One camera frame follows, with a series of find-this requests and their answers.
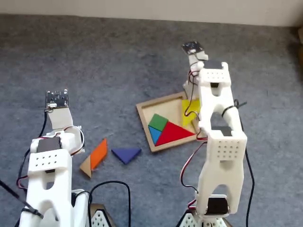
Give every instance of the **white wall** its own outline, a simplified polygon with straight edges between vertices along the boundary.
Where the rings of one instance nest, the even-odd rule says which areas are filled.
[[[303,0],[0,0],[0,13],[299,26]]]

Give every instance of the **light blue triangle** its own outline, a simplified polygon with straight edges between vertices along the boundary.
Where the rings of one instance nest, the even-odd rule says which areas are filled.
[[[150,130],[153,143],[156,144],[162,132],[157,129],[154,129],[151,126],[148,126],[148,129]]]

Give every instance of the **green square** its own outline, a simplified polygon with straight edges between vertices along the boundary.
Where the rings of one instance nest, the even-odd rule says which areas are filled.
[[[149,126],[153,127],[154,129],[157,129],[159,131],[162,131],[167,122],[168,122],[168,119],[166,119],[165,117],[162,117],[158,114],[154,114],[149,123]]]

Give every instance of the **tangram piece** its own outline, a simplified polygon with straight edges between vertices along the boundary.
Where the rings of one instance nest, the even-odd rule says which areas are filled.
[[[194,135],[192,132],[187,131],[186,129],[175,125],[171,122],[167,122],[165,128],[163,129],[156,146],[169,143],[172,141],[180,140],[189,136]]]
[[[168,119],[165,117],[162,117],[158,114],[154,114],[150,123],[148,124],[149,126],[153,127],[154,129],[157,129],[159,131],[162,131],[167,123]]]
[[[112,152],[124,164],[128,164],[134,157],[136,157],[141,152],[141,148],[115,148],[112,149]]]
[[[191,123],[191,121],[193,119],[195,119],[197,117],[197,115],[195,113],[191,113],[188,116],[185,116],[184,113],[186,111],[186,109],[189,106],[190,101],[185,99],[182,100],[182,126],[185,127],[187,126],[189,123]],[[187,114],[191,111],[195,111],[197,114],[200,112],[200,100],[192,100],[191,104],[187,110]]]
[[[154,129],[151,126],[148,126],[148,129],[150,130],[153,143],[156,144],[159,139],[159,136],[161,135],[161,131]]]
[[[85,159],[85,161],[81,164],[80,170],[82,170],[87,176],[91,178],[90,156],[88,156]]]
[[[107,140],[104,139],[90,154],[90,169],[93,170],[107,154]]]

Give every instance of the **yellow triangle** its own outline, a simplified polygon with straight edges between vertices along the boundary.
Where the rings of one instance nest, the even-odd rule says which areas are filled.
[[[190,101],[187,99],[182,100],[182,126],[183,127],[187,126],[189,123],[191,123],[191,121],[193,119],[195,119],[197,117],[197,115],[195,115],[195,113],[191,113],[187,117],[184,115],[184,112],[188,108],[189,103],[190,103]],[[190,107],[187,110],[187,114],[191,111],[195,111],[197,113],[200,112],[200,100],[199,99],[191,101]]]
[[[86,173],[87,176],[91,178],[91,170],[90,170],[90,156],[88,156],[85,161],[81,164],[80,170]]]

